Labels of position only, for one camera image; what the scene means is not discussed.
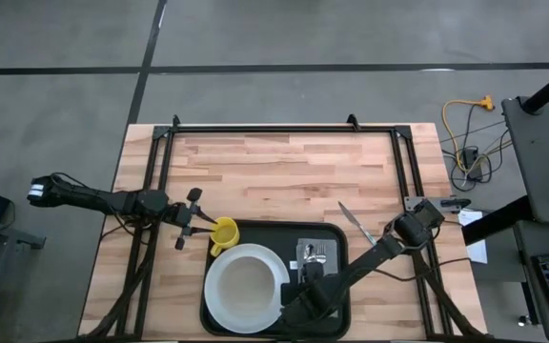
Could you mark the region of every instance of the white plate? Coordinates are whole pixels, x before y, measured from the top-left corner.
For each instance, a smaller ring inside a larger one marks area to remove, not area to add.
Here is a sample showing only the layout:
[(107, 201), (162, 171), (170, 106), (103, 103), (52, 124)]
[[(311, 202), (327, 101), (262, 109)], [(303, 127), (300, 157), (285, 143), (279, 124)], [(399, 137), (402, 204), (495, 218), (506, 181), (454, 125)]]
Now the white plate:
[(281, 284), (290, 282), (283, 261), (270, 249), (241, 244), (219, 255), (205, 279), (213, 318), (233, 333), (257, 333), (276, 322)]

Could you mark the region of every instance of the butcher block tabletop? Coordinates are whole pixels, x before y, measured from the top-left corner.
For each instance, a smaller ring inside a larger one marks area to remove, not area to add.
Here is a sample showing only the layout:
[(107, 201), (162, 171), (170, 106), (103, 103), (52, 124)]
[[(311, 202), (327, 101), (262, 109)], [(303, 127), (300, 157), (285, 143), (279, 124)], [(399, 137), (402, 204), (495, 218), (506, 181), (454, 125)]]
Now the butcher block tabletop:
[[(450, 195), (436, 126), (408, 125), (412, 128), (426, 196)], [(153, 127), (129, 126), (114, 191), (142, 188)], [(400, 144), (406, 179), (414, 195), (403, 140)], [(160, 158), (156, 160), (154, 189), (163, 151), (159, 150)], [(345, 218), (338, 201), (373, 236), (380, 236), (383, 226), (403, 212), (388, 133), (178, 133), (173, 140), (168, 180), (166, 192), (172, 201), (185, 201), (191, 188), (202, 189), (199, 204), (211, 217), (335, 224), (347, 236), (349, 261), (370, 249), (371, 244)], [(447, 219), (457, 221), (453, 215), (447, 215)], [(200, 219), (193, 224), (208, 226)], [(117, 225), (109, 217), (103, 231)], [(161, 226), (142, 338), (230, 339), (213, 336), (200, 324), (209, 237), (193, 235), (186, 239), (184, 250), (177, 251), (174, 244), (179, 230)], [(131, 242), (129, 234), (118, 230), (100, 243), (79, 333), (93, 329), (122, 292)], [(440, 262), (467, 257), (461, 230), (455, 224), (441, 227), (436, 246)], [(401, 277), (414, 275), (408, 256), (388, 261), (381, 269)], [(476, 328), (486, 332), (470, 263), (442, 266), (441, 273), (446, 292), (461, 312)], [(441, 333), (436, 300), (429, 292), (436, 332)], [(128, 327), (134, 322), (137, 298), (135, 292)], [(373, 272), (351, 288), (351, 313), (351, 327), (343, 340), (424, 338), (415, 281), (399, 282)]]

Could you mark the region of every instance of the floor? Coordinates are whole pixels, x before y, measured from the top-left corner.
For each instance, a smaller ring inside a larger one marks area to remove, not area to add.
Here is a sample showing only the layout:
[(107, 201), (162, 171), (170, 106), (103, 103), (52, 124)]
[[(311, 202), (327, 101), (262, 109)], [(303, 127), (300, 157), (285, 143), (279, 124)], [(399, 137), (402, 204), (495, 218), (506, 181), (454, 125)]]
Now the floor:
[[(314, 68), (274, 72), (301, 64)], [(364, 67), (321, 68), (340, 64)], [(241, 65), (273, 67), (217, 67)], [(548, 81), (543, 0), (0, 0), (0, 193), (16, 203), (17, 229), (48, 237), (10, 269), (0, 342), (74, 337), (103, 216), (38, 210), (25, 196), (32, 177), (57, 171), (110, 189), (129, 123), (174, 114), (185, 123), (341, 122), (354, 113), (361, 122), (435, 122), (445, 139), (446, 101), (491, 94), (498, 104)], [(449, 109), (456, 133), (468, 110)], [(472, 128), (501, 119), (499, 109), (476, 110)], [(468, 144), (484, 148), (504, 131), (476, 132)], [(462, 194), (474, 208), (524, 194), (513, 150), (503, 159), (491, 183)], [(507, 232), (494, 236), (489, 259), (509, 260), (512, 246)], [(490, 333), (545, 340), (516, 324), (526, 309), (506, 277), (519, 275), (513, 265), (475, 274)]]

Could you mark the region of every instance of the yellow mug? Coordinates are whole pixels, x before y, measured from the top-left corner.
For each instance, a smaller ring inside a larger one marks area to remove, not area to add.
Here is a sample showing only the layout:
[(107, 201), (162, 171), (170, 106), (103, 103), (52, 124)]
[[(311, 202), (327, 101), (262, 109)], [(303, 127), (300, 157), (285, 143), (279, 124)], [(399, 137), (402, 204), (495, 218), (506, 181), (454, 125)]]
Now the yellow mug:
[(211, 240), (213, 241), (211, 255), (218, 257), (222, 250), (229, 249), (238, 243), (240, 234), (232, 218), (221, 217), (215, 219), (215, 221), (217, 224), (213, 224), (213, 232), (211, 232)]

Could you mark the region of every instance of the black clamp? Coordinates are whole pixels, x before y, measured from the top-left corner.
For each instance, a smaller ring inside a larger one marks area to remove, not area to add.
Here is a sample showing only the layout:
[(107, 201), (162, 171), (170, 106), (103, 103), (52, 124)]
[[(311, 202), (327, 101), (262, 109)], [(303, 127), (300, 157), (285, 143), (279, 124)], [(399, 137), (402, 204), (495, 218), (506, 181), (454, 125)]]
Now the black clamp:
[(357, 121), (357, 118), (354, 114), (349, 114), (349, 117), (347, 118), (347, 124), (353, 125), (353, 130), (355, 132), (361, 131), (361, 126), (359, 125), (359, 122)]
[(173, 127), (171, 128), (171, 132), (178, 133), (180, 124), (181, 124), (181, 120), (179, 120), (179, 117), (177, 116), (177, 114), (175, 114), (173, 116)]

